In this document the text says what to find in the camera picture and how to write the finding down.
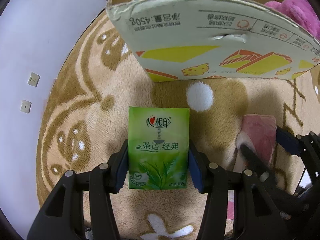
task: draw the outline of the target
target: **red triangle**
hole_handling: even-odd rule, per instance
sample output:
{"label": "red triangle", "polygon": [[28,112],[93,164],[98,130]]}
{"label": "red triangle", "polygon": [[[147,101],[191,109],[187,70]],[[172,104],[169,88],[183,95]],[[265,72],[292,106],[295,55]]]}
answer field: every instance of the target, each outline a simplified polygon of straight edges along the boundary
{"label": "red triangle", "polygon": [[137,51],[136,54],[138,55],[138,57],[140,57],[142,55],[142,53],[144,53],[145,51]]}

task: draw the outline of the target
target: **metal screw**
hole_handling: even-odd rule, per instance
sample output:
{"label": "metal screw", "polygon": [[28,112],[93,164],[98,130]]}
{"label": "metal screw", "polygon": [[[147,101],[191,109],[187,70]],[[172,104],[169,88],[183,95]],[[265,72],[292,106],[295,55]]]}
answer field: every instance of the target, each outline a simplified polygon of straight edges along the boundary
{"label": "metal screw", "polygon": [[218,168],[218,164],[217,163],[209,163],[209,168],[216,169],[216,168]]}
{"label": "metal screw", "polygon": [[253,173],[250,170],[245,170],[244,174],[247,175],[247,176],[251,176]]}
{"label": "metal screw", "polygon": [[71,177],[73,175],[73,171],[69,170],[66,171],[66,173],[64,174],[66,177]]}
{"label": "metal screw", "polygon": [[109,165],[108,165],[108,163],[101,163],[99,165],[99,168],[102,169],[102,170],[105,170],[105,169],[109,168]]}
{"label": "metal screw", "polygon": [[260,181],[265,182],[267,178],[269,178],[269,172],[265,171],[264,173],[261,174]]}

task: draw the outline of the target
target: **pink plush toy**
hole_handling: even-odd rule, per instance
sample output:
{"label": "pink plush toy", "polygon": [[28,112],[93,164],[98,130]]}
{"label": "pink plush toy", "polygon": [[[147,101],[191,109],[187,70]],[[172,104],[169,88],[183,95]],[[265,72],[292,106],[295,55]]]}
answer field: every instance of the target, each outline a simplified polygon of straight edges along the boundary
{"label": "pink plush toy", "polygon": [[270,1],[265,5],[287,15],[320,40],[320,21],[307,0]]}

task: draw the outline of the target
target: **white wall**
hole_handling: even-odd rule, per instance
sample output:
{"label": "white wall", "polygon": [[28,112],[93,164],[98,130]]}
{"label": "white wall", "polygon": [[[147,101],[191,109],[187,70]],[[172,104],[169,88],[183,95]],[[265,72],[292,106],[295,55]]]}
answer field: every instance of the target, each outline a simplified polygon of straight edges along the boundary
{"label": "white wall", "polygon": [[[23,237],[39,210],[36,146],[44,101],[106,0],[11,0],[0,16],[0,207]],[[38,86],[27,84],[30,73]],[[32,102],[29,114],[21,100]]]}

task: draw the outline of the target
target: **cardboard box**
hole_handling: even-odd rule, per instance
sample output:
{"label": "cardboard box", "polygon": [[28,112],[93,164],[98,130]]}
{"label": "cardboard box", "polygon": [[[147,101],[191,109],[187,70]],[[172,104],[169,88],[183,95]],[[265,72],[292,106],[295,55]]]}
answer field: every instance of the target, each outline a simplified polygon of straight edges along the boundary
{"label": "cardboard box", "polygon": [[107,12],[155,82],[294,79],[320,62],[320,43],[267,1],[109,0]]}

